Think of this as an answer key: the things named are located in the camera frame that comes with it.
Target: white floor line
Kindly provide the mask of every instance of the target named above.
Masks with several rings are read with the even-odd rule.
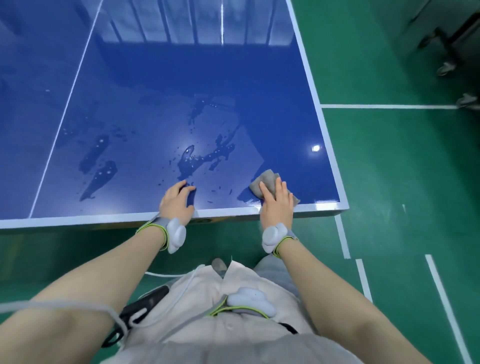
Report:
[[[342,246],[343,257],[350,259],[350,250],[348,249],[347,237],[345,230],[343,230],[342,218],[340,215],[335,215],[336,229],[338,230],[338,237],[340,238],[340,245]]]
[[[370,301],[372,301],[372,294],[370,293],[370,287],[368,285],[367,274],[365,273],[365,267],[363,266],[363,261],[361,259],[355,259],[357,262],[357,269],[359,270],[361,288],[363,290],[363,295]]]
[[[53,150],[55,148],[55,143],[57,142],[57,138],[59,137],[61,125],[63,123],[63,119],[65,118],[65,114],[67,113],[68,104],[70,103],[70,99],[72,98],[73,88],[75,87],[75,84],[77,82],[78,74],[80,73],[80,69],[82,67],[82,63],[83,63],[84,58],[85,58],[85,53],[87,52],[88,44],[90,43],[90,38],[92,37],[93,29],[95,28],[96,20],[98,18],[98,14],[100,13],[100,9],[102,7],[102,4],[103,4],[103,0],[100,0],[100,3],[99,3],[98,8],[96,10],[95,18],[93,19],[93,22],[92,22],[92,28],[90,29],[90,33],[88,34],[87,43],[85,44],[84,52],[82,53],[82,57],[80,58],[80,62],[78,64],[77,73],[75,74],[75,78],[73,79],[72,88],[70,89],[70,93],[68,94],[67,103],[65,104],[65,108],[63,109],[63,113],[62,113],[62,116],[61,116],[61,119],[60,119],[60,124],[59,124],[59,127],[57,129],[57,134],[55,135],[55,139],[53,140],[52,148],[50,149],[50,154],[48,155],[47,163],[45,164],[45,169],[43,170],[42,178],[40,180],[40,184],[38,185],[38,189],[36,191],[35,199],[33,200],[32,208],[30,209],[30,214],[28,214],[28,218],[31,218],[32,215],[33,215],[33,210],[35,209],[36,201],[38,199],[38,195],[40,194],[40,189],[42,188],[43,180],[45,179],[45,175],[47,173],[48,164],[50,163],[50,159],[52,158]]]
[[[428,267],[430,268],[430,273],[432,274],[435,286],[437,286],[440,300],[442,301],[442,305],[444,306],[448,322],[450,323],[450,327],[452,328],[453,335],[455,336],[456,344],[458,346],[458,349],[460,350],[460,354],[462,355],[463,362],[465,364],[473,364],[472,359],[470,358],[470,354],[468,353],[467,346],[465,345],[465,341],[463,340],[462,332],[460,331],[460,327],[458,326],[455,315],[453,313],[452,306],[450,305],[450,301],[448,300],[447,294],[445,292],[444,285],[442,284],[442,280],[440,279],[440,276],[438,274],[435,262],[433,261],[433,258],[430,254],[426,254],[425,258],[427,259]]]
[[[323,109],[428,109],[455,110],[456,105],[368,105],[368,104],[322,104]]]

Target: gray pants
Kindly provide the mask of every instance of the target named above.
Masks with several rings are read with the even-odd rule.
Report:
[[[292,293],[295,297],[300,299],[299,290],[292,281],[292,277],[287,271],[287,267],[283,263],[282,259],[278,259],[273,255],[267,255],[264,257],[253,269],[260,277],[271,280],[273,283],[278,284],[280,287],[286,289]],[[225,272],[217,272],[220,277],[223,278]],[[172,279],[165,283],[169,288],[178,281],[179,278]]]

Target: blue tabletop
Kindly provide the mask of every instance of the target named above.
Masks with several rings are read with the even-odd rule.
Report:
[[[288,6],[0,9],[0,219],[151,212],[183,179],[196,210],[228,216],[260,205],[248,185],[266,169],[302,205],[348,207]]]

